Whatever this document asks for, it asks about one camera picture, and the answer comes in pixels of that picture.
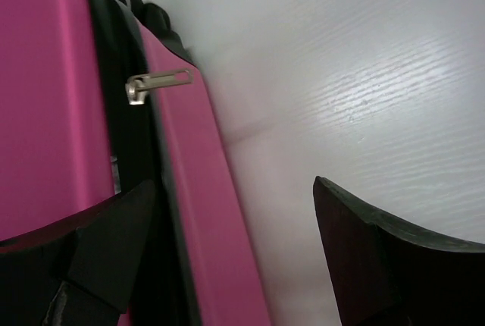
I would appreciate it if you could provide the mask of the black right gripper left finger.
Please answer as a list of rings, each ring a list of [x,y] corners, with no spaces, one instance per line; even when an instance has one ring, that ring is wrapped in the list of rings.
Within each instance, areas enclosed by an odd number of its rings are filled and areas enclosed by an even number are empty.
[[[130,302],[155,185],[1,242],[3,325],[116,325]]]

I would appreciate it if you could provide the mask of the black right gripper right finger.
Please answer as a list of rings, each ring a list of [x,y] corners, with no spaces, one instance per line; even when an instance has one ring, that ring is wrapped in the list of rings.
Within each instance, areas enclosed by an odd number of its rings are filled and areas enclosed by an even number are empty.
[[[484,245],[428,230],[324,177],[314,207],[344,325],[482,325]]]

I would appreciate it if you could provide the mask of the pink kids suitcase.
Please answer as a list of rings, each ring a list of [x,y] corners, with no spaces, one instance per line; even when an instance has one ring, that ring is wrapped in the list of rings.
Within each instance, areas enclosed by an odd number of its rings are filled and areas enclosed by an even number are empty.
[[[116,325],[269,325],[203,77],[142,0],[1,0],[1,242],[150,180]]]

